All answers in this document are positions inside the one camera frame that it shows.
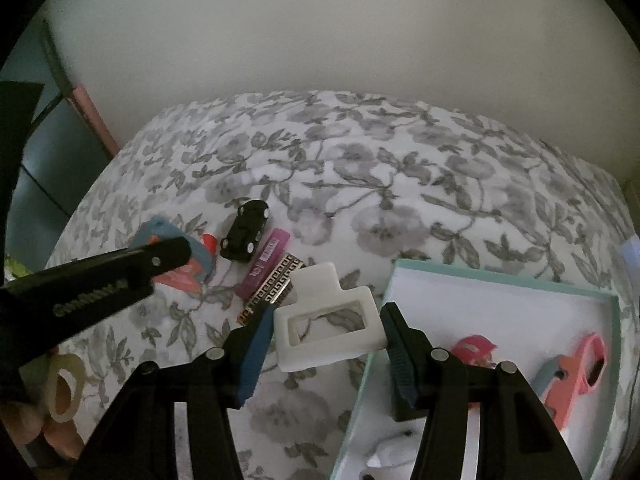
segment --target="fabric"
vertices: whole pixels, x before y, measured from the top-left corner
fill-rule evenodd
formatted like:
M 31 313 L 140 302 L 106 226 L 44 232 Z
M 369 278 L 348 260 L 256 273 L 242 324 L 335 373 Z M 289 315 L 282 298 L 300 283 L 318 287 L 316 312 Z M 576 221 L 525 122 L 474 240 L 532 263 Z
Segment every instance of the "fabric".
M 616 249 L 633 227 L 609 174 L 458 110 L 351 92 L 242 94 L 154 118 L 82 200 L 49 264 L 124 248 L 156 214 L 196 237 L 221 237 L 250 198 L 269 203 L 270 227 L 292 234 L 287 251 L 309 264 L 334 262 L 344 288 L 367 285 L 377 300 L 397 258 L 619 294 L 622 371 L 596 469 L 596 478 L 609 477 L 625 435 L 638 326 Z M 237 326 L 233 287 L 244 272 L 219 258 L 199 294 L 158 285 L 64 345 L 89 371 L 76 415 L 84 438 L 141 361 L 181 364 L 220 345 Z M 310 322 L 303 337 L 361 325 L 356 313 L 340 312 Z M 272 345 L 254 397 L 230 412 L 246 478 L 325 478 L 364 363 L 286 374 Z

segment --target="floral bedsheet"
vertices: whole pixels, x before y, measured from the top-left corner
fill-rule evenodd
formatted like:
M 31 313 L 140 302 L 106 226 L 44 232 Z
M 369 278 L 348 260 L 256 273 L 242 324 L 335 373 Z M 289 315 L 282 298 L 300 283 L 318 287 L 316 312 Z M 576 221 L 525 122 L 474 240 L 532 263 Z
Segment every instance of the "floral bedsheet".
M 289 252 L 310 264 L 335 262 L 343 287 L 367 285 L 377 298 L 397 258 L 617 292 L 622 372 L 596 469 L 596 478 L 609 477 L 625 435 L 638 327 L 616 250 L 633 226 L 609 174 L 459 110 L 352 92 L 242 94 L 153 118 L 94 183 L 49 265 L 124 248 L 156 214 L 196 237 L 221 237 L 250 198 L 266 200 L 271 226 L 292 233 Z M 200 294 L 158 285 L 63 346 L 88 371 L 76 415 L 85 439 L 140 362 L 181 364 L 224 340 L 237 326 L 233 286 L 243 271 L 219 258 Z M 355 330 L 362 320 L 352 314 L 315 320 L 303 336 Z M 325 478 L 364 363 L 287 374 L 272 348 L 255 395 L 230 412 L 245 478 Z M 188 469 L 182 463 L 183 478 Z

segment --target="white tray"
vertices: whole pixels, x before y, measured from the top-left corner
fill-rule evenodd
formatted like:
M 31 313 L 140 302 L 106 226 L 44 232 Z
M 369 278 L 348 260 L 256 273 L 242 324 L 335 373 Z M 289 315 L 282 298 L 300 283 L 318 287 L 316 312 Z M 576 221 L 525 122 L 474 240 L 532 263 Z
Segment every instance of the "white tray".
M 607 346 L 600 387 L 580 396 L 563 436 L 585 480 L 603 451 L 612 416 L 620 367 L 618 298 L 569 285 L 518 278 L 486 270 L 458 269 L 432 262 L 399 260 L 386 290 L 409 327 L 422 330 L 434 346 L 452 348 L 459 339 L 481 334 L 498 348 L 494 357 L 514 361 L 531 380 L 557 354 L 573 354 L 580 339 L 598 332 Z M 377 443 L 406 430 L 420 434 L 424 420 L 392 419 L 386 351 L 370 354 L 356 406 L 331 480 L 408 480 L 412 465 L 367 469 Z M 476 478 L 479 412 L 469 415 L 462 478 Z

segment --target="black toy car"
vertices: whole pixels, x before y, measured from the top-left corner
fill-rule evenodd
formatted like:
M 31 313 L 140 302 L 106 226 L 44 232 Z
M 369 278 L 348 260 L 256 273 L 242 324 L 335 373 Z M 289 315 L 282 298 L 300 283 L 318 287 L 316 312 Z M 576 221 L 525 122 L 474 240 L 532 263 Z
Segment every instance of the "black toy car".
M 269 218 L 264 200 L 250 200 L 238 208 L 238 216 L 220 242 L 220 256 L 233 262 L 247 263 L 254 256 Z

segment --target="mint green tray edge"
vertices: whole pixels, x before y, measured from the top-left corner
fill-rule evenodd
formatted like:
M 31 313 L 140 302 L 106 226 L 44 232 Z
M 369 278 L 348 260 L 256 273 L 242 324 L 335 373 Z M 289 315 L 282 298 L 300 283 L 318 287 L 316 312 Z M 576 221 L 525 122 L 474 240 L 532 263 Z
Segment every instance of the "mint green tray edge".
M 590 479 L 600 461 L 600 457 L 604 452 L 604 443 L 607 435 L 609 434 L 609 427 L 613 420 L 614 408 L 616 402 L 616 393 L 618 388 L 618 378 L 620 376 L 620 354 L 622 351 L 621 329 L 620 329 L 620 302 L 618 296 L 610 292 L 603 292 L 601 290 L 587 290 L 579 288 L 573 285 L 567 285 L 566 283 L 546 282 L 543 280 L 536 280 L 533 278 L 523 278 L 521 276 L 513 276 L 511 274 L 501 274 L 500 272 L 492 272 L 490 270 L 482 269 L 470 269 L 462 267 L 448 266 L 430 261 L 421 260 L 396 260 L 394 270 L 389 277 L 389 281 L 386 284 L 385 297 L 383 304 L 388 301 L 389 286 L 393 280 L 393 276 L 396 273 L 396 269 L 410 269 L 420 270 L 421 272 L 432 272 L 435 274 L 444 274 L 446 276 L 457 276 L 459 278 L 468 278 L 470 280 L 480 280 L 482 282 L 490 283 L 502 283 L 503 285 L 522 286 L 525 288 L 533 288 L 535 290 L 547 290 L 549 292 L 559 292 L 561 294 L 572 294 L 574 296 L 585 296 L 587 298 L 595 298 L 596 300 L 609 302 L 613 309 L 612 327 L 611 327 L 611 344 L 612 348 L 609 349 L 609 369 L 611 372 L 611 379 L 609 381 L 609 396 L 611 399 L 611 407 L 607 412 L 608 424 L 599 427 L 599 434 L 596 436 L 596 441 L 600 442 L 600 452 L 596 454 L 591 460 L 591 465 L 588 469 L 586 479 Z M 362 381 L 360 382 L 360 388 L 356 397 L 356 402 L 353 405 L 353 412 L 347 426 L 347 430 L 344 433 L 344 439 L 338 452 L 338 457 L 334 463 L 334 469 L 329 476 L 329 480 L 337 480 L 337 473 L 342 460 L 347 452 L 345 442 L 351 436 L 353 432 L 353 425 L 358 416 L 358 409 L 360 407 L 360 399 L 364 390 L 364 386 L 369 379 L 371 371 L 371 363 L 373 361 L 374 354 L 369 354 L 367 357 L 367 363 L 362 374 Z

